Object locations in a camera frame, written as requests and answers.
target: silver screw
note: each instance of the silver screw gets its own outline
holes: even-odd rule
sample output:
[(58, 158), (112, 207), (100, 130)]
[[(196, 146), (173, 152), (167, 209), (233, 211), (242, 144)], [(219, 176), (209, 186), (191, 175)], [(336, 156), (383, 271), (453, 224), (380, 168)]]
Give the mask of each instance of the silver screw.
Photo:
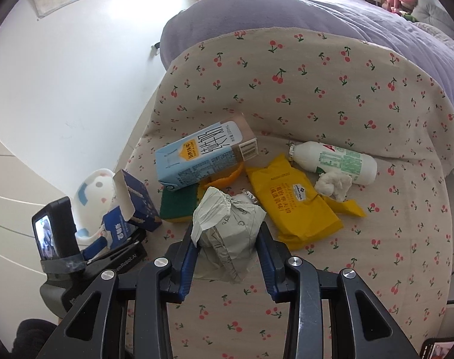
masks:
[(109, 279), (114, 278), (114, 275), (115, 275), (115, 273), (112, 270), (105, 270), (102, 272), (101, 278), (103, 280), (109, 280)]
[(298, 256), (292, 256), (291, 258), (288, 259), (289, 265), (292, 266), (299, 266), (302, 264), (302, 259), (299, 258)]
[(167, 258), (157, 258), (154, 261), (154, 265), (156, 265), (157, 267), (164, 267), (164, 266), (168, 265), (168, 259)]
[(357, 276), (357, 273), (350, 268), (345, 268), (345, 270), (342, 271), (342, 274), (345, 278), (348, 279), (353, 279)]

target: yellow wrapper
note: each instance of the yellow wrapper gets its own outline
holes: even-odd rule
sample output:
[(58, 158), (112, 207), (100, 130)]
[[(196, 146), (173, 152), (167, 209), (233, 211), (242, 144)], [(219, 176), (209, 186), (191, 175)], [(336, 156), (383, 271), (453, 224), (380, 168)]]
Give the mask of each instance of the yellow wrapper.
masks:
[(365, 216), (355, 201), (319, 195), (305, 173), (290, 166), (283, 154), (266, 168), (247, 168), (247, 174), (255, 196), (279, 229), (279, 241), (291, 250), (343, 228), (334, 210)]

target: crumpled paper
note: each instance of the crumpled paper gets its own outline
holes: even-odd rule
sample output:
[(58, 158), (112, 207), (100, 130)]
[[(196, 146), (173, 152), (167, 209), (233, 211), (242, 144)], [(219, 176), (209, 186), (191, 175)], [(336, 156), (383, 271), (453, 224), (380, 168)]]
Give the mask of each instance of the crumpled paper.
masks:
[(192, 241), (202, 247), (194, 277), (239, 283), (252, 266), (266, 212), (210, 187), (193, 214)]
[(315, 190), (323, 196), (333, 195), (336, 201), (343, 202), (347, 198), (351, 183), (352, 180), (348, 174), (333, 170), (319, 176)]

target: bottle cap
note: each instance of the bottle cap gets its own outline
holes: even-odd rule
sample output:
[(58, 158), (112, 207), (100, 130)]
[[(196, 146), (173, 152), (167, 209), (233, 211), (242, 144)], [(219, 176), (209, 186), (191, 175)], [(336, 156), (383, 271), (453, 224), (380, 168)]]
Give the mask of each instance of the bottle cap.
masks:
[(252, 192), (248, 191), (247, 189), (242, 189), (242, 193), (245, 194), (250, 201), (252, 201), (252, 204), (259, 204), (259, 200), (257, 200)]
[(288, 149), (288, 160), (289, 162), (293, 161), (293, 152), (295, 151), (295, 145), (292, 143), (290, 144), (290, 148)]

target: purple bedspread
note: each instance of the purple bedspread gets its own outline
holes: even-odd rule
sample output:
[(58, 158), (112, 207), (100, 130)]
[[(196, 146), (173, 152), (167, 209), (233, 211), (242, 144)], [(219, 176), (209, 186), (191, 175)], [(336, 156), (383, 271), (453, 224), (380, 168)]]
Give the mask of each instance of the purple bedspread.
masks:
[(204, 40), (269, 27), (305, 28), (388, 47), (432, 76), (454, 105), (454, 52), (402, 17), (363, 0), (200, 0), (165, 25), (162, 63), (168, 68)]

